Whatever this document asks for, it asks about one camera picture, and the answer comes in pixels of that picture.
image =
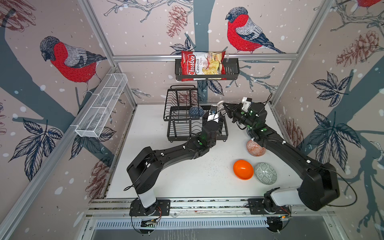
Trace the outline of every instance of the white table surface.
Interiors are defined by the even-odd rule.
[[[266,124],[281,135],[281,131],[273,117],[271,109],[265,106],[268,113]],[[163,120],[164,105],[139,105],[131,128],[115,169],[107,198],[135,198],[134,188],[123,189],[132,184],[126,171],[128,165],[147,146],[153,150],[166,149],[181,145],[183,141],[169,142],[167,139],[168,122]],[[272,188],[300,186],[302,180],[279,157],[270,151],[261,157],[254,157],[247,151],[246,144],[250,140],[245,130],[240,130],[226,116],[228,140],[217,141],[204,156],[185,160],[171,165],[159,174],[154,185],[156,197],[251,197],[263,196]],[[273,185],[260,183],[255,175],[249,180],[241,180],[233,172],[233,164],[244,159],[255,167],[260,162],[270,164],[277,172],[277,181]]]

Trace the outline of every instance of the blue patterned bowl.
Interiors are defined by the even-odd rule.
[[[272,185],[277,180],[274,168],[267,163],[259,163],[255,167],[256,178],[263,184]]]
[[[198,117],[202,117],[204,115],[204,110],[202,107],[198,107],[198,106],[193,106],[189,109],[189,115],[192,117],[192,118],[198,118]]]

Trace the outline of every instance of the chip bag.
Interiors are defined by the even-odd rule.
[[[182,75],[214,75],[225,74],[223,68],[224,52],[181,52]],[[204,80],[205,78],[187,78],[182,81]],[[226,80],[225,78],[209,78],[210,80]]]

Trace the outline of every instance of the bird head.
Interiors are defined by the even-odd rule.
[[[56,61],[54,47],[59,42],[60,41],[53,36],[48,36],[42,40],[40,43],[40,51],[44,61],[47,61],[48,59],[51,61]]]
[[[225,20],[228,20],[230,23],[233,23],[238,16],[243,14],[248,15],[248,11],[244,7],[235,7],[229,11]]]

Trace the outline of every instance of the orange bowl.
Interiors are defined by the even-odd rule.
[[[233,171],[241,180],[248,180],[253,176],[253,167],[245,160],[238,160],[235,162],[233,165]]]

